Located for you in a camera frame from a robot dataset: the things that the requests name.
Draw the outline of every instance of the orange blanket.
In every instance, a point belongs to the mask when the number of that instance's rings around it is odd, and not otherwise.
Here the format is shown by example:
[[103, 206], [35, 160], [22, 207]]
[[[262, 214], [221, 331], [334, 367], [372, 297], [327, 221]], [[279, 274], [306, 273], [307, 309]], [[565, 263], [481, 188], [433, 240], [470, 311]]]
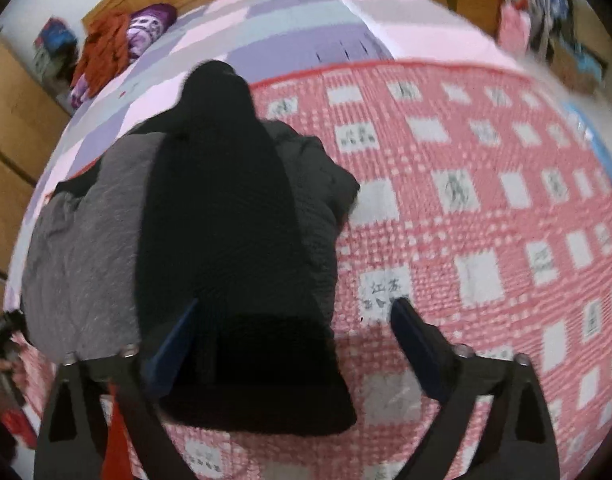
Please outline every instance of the orange blanket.
[[111, 79], [128, 68], [126, 31], [130, 21], [127, 13], [112, 10], [91, 24], [71, 87], [85, 75], [88, 96], [94, 97]]

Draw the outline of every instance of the blue edge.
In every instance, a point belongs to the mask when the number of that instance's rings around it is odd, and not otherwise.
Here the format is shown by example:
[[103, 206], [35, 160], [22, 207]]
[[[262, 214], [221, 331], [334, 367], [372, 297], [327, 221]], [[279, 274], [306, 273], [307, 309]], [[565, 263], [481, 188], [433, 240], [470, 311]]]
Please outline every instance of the blue edge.
[[[564, 108], [575, 120], [583, 123], [583, 127], [580, 127], [580, 130], [585, 129], [585, 139], [590, 143], [592, 151], [599, 159], [612, 182], [612, 155], [601, 140], [601, 137], [596, 133], [596, 129], [592, 126], [586, 115], [573, 104], [565, 104]], [[144, 379], [146, 390], [151, 397], [161, 398], [170, 392], [182, 362], [191, 349], [193, 338], [195, 337], [193, 327], [197, 321], [198, 309], [199, 307], [195, 300], [177, 321], [157, 354], [144, 363], [142, 378]]]

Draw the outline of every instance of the bed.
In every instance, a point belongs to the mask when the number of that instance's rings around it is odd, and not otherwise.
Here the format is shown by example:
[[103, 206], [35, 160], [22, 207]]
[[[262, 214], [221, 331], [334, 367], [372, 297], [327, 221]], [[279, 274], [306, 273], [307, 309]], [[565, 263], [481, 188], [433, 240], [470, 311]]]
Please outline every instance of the bed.
[[[91, 16], [151, 3], [103, 0]], [[318, 135], [361, 182], [337, 245], [333, 320], [359, 420], [307, 443], [167, 424], [190, 467], [201, 478], [394, 478], [437, 411], [387, 325], [384, 305], [406, 294], [451, 342], [531, 356], [562, 477], [575, 478], [612, 425], [610, 179], [579, 116], [430, 0], [213, 0], [180, 16], [66, 127], [20, 229], [7, 309], [55, 185], [170, 108], [206, 59], [230, 63], [261, 116]], [[32, 348], [24, 360], [40, 414], [54, 366]], [[488, 408], [482, 398], [450, 478], [468, 468]]]

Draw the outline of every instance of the person's hand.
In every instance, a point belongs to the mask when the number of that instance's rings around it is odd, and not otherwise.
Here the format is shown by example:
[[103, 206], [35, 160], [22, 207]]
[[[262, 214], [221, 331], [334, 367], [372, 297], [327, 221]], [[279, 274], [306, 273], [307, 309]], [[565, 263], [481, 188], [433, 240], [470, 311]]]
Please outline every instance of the person's hand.
[[[13, 382], [23, 392], [26, 389], [26, 371], [24, 370], [24, 364], [21, 359], [14, 362], [0, 359], [0, 373], [8, 371], [12, 371]], [[10, 399], [6, 391], [0, 385], [0, 413], [14, 407], [13, 400]]]

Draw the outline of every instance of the screw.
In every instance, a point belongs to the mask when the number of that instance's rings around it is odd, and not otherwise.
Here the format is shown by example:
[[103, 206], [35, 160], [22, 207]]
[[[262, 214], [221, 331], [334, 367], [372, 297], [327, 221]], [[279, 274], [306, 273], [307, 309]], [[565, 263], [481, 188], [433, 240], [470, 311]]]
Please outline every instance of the screw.
[[75, 352], [69, 352], [64, 358], [64, 366], [70, 366], [77, 362], [77, 354]]
[[452, 351], [455, 352], [459, 357], [463, 357], [464, 359], [468, 359], [469, 357], [474, 356], [474, 350], [470, 348], [468, 345], [458, 344], [452, 347]]
[[530, 366], [530, 358], [526, 354], [516, 354], [514, 360], [521, 366]]
[[129, 344], [124, 346], [120, 351], [119, 351], [119, 355], [121, 355], [122, 357], [133, 357], [135, 355], [137, 355], [137, 353], [140, 351], [140, 347], [137, 344]]

